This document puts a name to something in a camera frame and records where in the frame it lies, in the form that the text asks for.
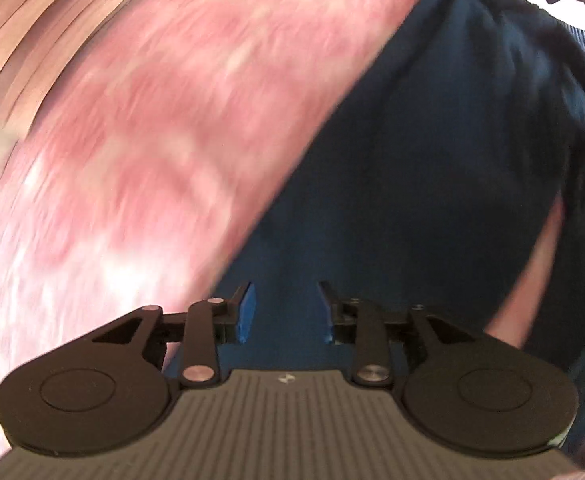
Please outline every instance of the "navy cloth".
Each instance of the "navy cloth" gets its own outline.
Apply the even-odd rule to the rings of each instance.
[[[347,368],[349,349],[323,342],[317,280],[483,329],[558,193],[566,223],[526,350],[585,401],[585,33],[524,0],[420,0],[219,283],[250,280],[258,299],[223,367]]]

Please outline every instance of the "pink fabric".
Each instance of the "pink fabric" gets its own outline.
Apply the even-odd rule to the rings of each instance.
[[[142,304],[204,297],[416,1],[123,10],[0,183],[0,381]]]

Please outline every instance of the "gray ribbed plate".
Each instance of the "gray ribbed plate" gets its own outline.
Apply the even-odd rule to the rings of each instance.
[[[156,431],[113,452],[61,459],[13,449],[0,480],[549,480],[559,450],[517,460],[465,456],[420,434],[391,395],[338,371],[235,370],[182,394]]]

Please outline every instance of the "silver screw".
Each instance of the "silver screw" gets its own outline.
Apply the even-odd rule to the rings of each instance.
[[[184,370],[184,378],[193,383],[204,383],[214,377],[214,370],[206,365],[192,365]]]
[[[365,365],[357,372],[357,376],[369,383],[380,383],[388,379],[391,373],[385,366]]]
[[[295,382],[296,377],[293,374],[280,375],[277,380],[282,384],[290,384]]]

